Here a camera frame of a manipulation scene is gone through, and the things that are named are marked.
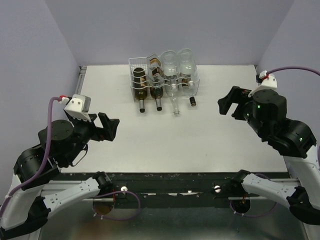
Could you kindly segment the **round clear bottle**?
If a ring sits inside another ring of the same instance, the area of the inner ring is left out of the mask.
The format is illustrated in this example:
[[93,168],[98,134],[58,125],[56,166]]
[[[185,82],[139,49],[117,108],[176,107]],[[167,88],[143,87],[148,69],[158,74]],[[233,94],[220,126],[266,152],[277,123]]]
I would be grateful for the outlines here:
[[184,48],[177,53],[180,75],[187,82],[188,86],[195,86],[195,76],[197,72],[194,54],[191,49]]
[[171,90],[176,92],[178,90],[177,79],[180,76],[177,53],[173,50],[165,51],[161,54],[160,59],[165,79],[170,84]]

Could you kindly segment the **clear square bottle brown label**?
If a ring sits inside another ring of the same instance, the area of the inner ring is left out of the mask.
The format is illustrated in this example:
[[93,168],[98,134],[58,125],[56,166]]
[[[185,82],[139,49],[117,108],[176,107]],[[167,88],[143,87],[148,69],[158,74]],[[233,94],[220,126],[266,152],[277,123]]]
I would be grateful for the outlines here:
[[189,86],[193,86],[194,83],[193,81],[191,80],[191,78],[183,78],[181,80],[181,85],[182,87],[189,87]]

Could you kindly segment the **green wine bottle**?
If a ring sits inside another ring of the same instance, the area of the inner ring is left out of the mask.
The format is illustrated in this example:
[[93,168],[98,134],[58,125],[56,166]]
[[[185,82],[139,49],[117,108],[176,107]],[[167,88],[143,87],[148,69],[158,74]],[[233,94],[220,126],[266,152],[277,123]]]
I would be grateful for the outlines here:
[[133,92],[139,103],[139,112],[145,112],[145,99],[148,96],[146,73],[143,68],[137,67],[133,70]]

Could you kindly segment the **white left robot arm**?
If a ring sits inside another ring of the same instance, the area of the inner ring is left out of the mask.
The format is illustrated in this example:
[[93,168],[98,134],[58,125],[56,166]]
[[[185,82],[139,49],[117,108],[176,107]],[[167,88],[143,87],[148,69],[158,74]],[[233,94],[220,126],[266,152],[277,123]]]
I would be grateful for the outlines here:
[[113,184],[104,171],[74,187],[42,196],[46,184],[57,177],[61,168],[73,167],[89,141],[110,141],[116,137],[120,120],[105,113],[89,114],[89,121],[59,119],[38,132],[39,144],[21,153],[14,173],[7,204],[0,207],[0,238],[9,240],[42,228],[54,214],[81,200],[107,197]]

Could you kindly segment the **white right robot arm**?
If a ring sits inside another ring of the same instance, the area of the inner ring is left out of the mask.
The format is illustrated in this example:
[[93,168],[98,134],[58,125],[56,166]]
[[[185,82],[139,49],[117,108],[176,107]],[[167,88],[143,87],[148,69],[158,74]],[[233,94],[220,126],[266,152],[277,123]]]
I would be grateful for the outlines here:
[[240,170],[229,183],[236,196],[255,194],[289,209],[301,222],[320,224],[320,160],[317,140],[311,128],[302,121],[287,118],[287,100],[273,89],[255,93],[233,86],[218,100],[219,113],[246,121],[262,142],[266,142],[283,157],[288,173],[297,178],[299,186],[287,186],[263,179],[247,170]]

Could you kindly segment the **dark wine bottle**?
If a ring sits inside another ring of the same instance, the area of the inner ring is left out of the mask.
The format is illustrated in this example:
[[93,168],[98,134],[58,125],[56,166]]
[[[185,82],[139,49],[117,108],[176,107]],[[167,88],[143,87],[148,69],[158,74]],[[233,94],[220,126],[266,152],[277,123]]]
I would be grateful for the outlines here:
[[162,87],[151,87],[150,88],[150,95],[155,100],[156,110],[158,112],[162,111],[162,102],[161,98],[164,95],[164,90]]

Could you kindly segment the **clear flask bottle black cap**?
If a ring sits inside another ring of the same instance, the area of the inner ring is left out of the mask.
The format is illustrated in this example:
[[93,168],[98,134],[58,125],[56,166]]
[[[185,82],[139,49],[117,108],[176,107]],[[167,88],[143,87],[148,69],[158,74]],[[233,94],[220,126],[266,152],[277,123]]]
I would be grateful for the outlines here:
[[148,79],[152,87],[162,86],[165,82],[160,58],[154,53],[147,57]]

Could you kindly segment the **clear tall bottle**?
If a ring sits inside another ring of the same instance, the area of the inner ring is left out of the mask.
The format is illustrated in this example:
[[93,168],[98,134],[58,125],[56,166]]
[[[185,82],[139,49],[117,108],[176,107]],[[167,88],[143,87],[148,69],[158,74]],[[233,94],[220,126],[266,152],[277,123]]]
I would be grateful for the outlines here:
[[166,77],[166,94],[169,97],[171,104],[172,104],[172,109],[173,109],[173,114],[177,117],[180,114],[180,109],[179,109],[179,96],[180,96],[180,90],[179,87],[181,83],[179,82],[180,77],[178,75],[171,75]]

